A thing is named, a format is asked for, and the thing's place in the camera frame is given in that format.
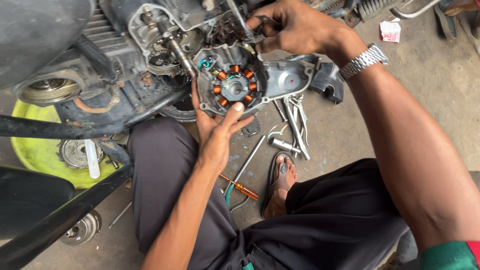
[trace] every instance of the silver metal watch strap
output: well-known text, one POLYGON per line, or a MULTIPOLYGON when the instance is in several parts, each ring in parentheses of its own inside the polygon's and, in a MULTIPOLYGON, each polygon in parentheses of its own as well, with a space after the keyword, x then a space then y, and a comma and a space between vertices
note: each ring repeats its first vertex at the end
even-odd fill
POLYGON ((339 70, 339 72, 340 75, 342 75, 342 78, 347 81, 366 67, 377 62, 386 64, 387 61, 388 58, 385 56, 385 54, 375 44, 370 44, 366 51, 352 61, 348 62, 339 70))

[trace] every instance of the fingernail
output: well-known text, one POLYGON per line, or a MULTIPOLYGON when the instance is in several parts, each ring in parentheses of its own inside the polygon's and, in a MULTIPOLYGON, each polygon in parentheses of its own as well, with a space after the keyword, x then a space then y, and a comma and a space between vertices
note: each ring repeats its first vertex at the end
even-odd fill
POLYGON ((232 105, 232 108, 236 111, 241 111, 243 109, 243 103, 237 102, 232 105))

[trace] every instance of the brown sandal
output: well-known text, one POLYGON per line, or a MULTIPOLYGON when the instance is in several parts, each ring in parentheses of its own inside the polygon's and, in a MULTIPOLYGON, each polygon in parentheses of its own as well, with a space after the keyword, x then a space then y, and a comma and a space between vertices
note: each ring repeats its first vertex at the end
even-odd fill
POLYGON ((275 175, 275 161, 278 158, 278 156, 282 155, 283 160, 286 158, 290 159, 290 162, 295 165, 293 162, 292 156, 285 151, 278 152, 275 157, 273 158, 272 164, 270 165, 270 173, 269 173, 269 178, 268 178, 268 185, 267 188, 265 189, 265 196, 264 196, 264 202, 263 202, 263 207, 262 207, 262 218, 265 219, 264 213, 265 209, 267 208, 268 203, 270 202, 270 198, 272 197, 273 193, 278 190, 278 189, 286 189, 287 191, 290 190, 290 186, 288 185, 287 182, 287 164, 285 162, 281 162, 280 165, 278 166, 278 179, 274 181, 274 175, 275 175))

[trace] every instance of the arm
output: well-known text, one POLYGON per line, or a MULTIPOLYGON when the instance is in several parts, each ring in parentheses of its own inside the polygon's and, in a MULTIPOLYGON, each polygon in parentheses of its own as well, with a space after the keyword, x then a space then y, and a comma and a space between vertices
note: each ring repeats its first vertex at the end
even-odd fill
POLYGON ((192 81, 192 102, 200 137, 199 157, 170 217, 145 257, 143 270, 187 269, 198 228, 218 175, 227 165, 228 142, 232 133, 253 120, 238 121, 243 104, 230 107, 223 119, 210 118, 199 109, 196 81, 192 81))
MULTIPOLYGON (((297 0, 279 0, 254 15, 282 22, 264 26, 260 52, 326 54, 339 67, 367 49, 346 25, 297 0), (296 48, 296 44, 305 44, 296 48)), ((260 25, 256 18, 247 26, 260 25)), ((455 147, 433 117, 380 63, 348 81, 364 117, 380 172, 419 250, 480 240, 480 192, 455 147)))

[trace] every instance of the dark trousers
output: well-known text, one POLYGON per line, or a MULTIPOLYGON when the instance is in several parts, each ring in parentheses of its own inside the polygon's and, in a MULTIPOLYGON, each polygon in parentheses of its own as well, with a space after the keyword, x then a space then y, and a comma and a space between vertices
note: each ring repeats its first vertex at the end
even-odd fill
MULTIPOLYGON (((198 143, 175 120, 162 117, 138 125, 128 148, 135 166, 135 232, 146 253, 190 176, 198 143)), ((239 231, 215 186, 188 269, 238 270, 255 246, 292 270, 373 269, 407 229, 375 159, 295 183, 286 206, 287 216, 239 231)))

